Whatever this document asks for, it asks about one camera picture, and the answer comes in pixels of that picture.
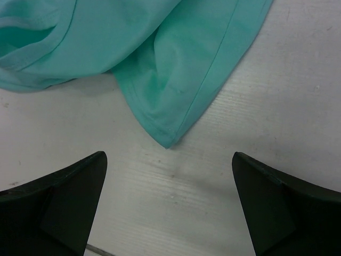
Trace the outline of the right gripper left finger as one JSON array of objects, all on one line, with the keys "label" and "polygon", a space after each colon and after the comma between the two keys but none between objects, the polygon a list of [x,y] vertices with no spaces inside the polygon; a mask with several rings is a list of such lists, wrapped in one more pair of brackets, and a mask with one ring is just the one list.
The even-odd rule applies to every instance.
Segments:
[{"label": "right gripper left finger", "polygon": [[98,151],[1,191],[1,255],[84,255],[106,172]]}]

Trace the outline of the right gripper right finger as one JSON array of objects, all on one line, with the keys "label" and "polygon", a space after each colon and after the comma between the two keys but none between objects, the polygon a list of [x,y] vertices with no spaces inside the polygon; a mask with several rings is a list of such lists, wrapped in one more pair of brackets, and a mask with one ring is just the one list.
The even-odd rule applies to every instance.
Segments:
[{"label": "right gripper right finger", "polygon": [[256,255],[340,255],[340,193],[244,154],[233,177]]}]

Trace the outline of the mint green t-shirt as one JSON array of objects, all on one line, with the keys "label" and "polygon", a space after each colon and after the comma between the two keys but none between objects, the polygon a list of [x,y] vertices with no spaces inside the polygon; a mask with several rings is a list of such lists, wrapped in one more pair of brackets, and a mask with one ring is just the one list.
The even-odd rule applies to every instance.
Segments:
[{"label": "mint green t-shirt", "polygon": [[112,71],[165,148],[200,118],[271,1],[1,1],[1,88],[38,91]]}]

